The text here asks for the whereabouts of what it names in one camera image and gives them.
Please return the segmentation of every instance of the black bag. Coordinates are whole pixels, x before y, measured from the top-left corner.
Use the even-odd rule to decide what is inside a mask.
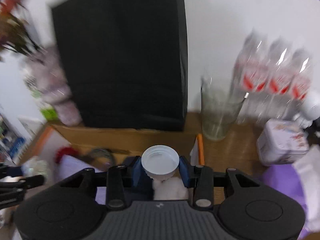
[[[183,129],[184,0],[68,0],[52,14],[62,66],[86,126]]]

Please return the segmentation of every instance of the wooden tabletop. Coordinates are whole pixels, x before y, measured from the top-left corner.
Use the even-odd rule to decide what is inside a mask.
[[[188,113],[185,131],[201,132],[201,117],[198,113]],[[258,177],[265,170],[257,154],[256,142],[262,128],[253,124],[234,124],[226,138],[213,142],[204,138],[205,165],[214,171],[224,172],[226,168],[237,168],[249,175]],[[214,201],[219,204],[224,200],[222,188],[215,188]],[[319,240],[320,233],[312,234],[306,240]]]

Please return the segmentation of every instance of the white fluffy object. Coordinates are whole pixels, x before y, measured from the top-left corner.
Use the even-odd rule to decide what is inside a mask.
[[[188,199],[188,189],[178,177],[172,177],[165,181],[154,179],[152,187],[155,191],[154,200],[183,200]]]

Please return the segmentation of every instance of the tin box lid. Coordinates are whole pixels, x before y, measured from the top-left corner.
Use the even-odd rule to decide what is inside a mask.
[[[265,129],[268,140],[279,150],[298,154],[309,150],[307,138],[295,122],[270,119]]]

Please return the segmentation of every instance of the drinking glass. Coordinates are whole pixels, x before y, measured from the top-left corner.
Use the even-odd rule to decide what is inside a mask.
[[[243,102],[244,97],[230,93],[221,80],[203,79],[201,86],[203,135],[213,141],[225,138],[231,125],[236,121]]]

